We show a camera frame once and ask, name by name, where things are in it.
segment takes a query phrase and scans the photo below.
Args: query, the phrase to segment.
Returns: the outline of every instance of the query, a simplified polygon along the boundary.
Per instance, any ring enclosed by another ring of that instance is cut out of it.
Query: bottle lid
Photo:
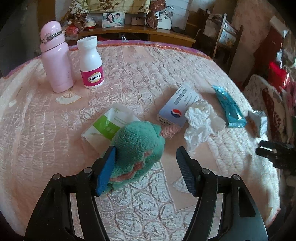
[[[98,37],[97,36],[90,36],[83,39],[80,39],[77,41],[77,47],[79,50],[82,48],[87,47],[96,47],[98,43]]]
[[[50,21],[45,24],[40,32],[40,39],[41,52],[50,50],[65,42],[65,36],[62,32],[60,23],[57,21]]]

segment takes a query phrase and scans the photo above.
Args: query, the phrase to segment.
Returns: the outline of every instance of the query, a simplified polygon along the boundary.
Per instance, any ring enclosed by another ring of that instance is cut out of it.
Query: white tissue paper
[[[217,116],[213,106],[203,99],[193,103],[186,111],[185,117],[189,123],[184,134],[188,152],[205,142],[210,135],[216,135],[225,128],[225,121]]]

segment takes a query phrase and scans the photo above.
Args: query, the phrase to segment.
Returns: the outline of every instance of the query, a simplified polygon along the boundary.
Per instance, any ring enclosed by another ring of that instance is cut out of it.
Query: couple photo
[[[123,27],[124,12],[109,12],[103,14],[103,28]]]

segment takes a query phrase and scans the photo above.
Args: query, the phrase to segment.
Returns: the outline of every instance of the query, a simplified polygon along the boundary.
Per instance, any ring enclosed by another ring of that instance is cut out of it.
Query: blue snack wrapper
[[[245,127],[247,124],[239,107],[230,96],[230,94],[222,87],[212,85],[216,92],[217,98],[225,110],[228,127]]]

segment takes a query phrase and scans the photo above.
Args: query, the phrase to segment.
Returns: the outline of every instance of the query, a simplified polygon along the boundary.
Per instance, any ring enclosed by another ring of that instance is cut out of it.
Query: pink water bottle
[[[54,92],[61,93],[74,85],[69,46],[59,22],[51,21],[40,32],[41,60]]]

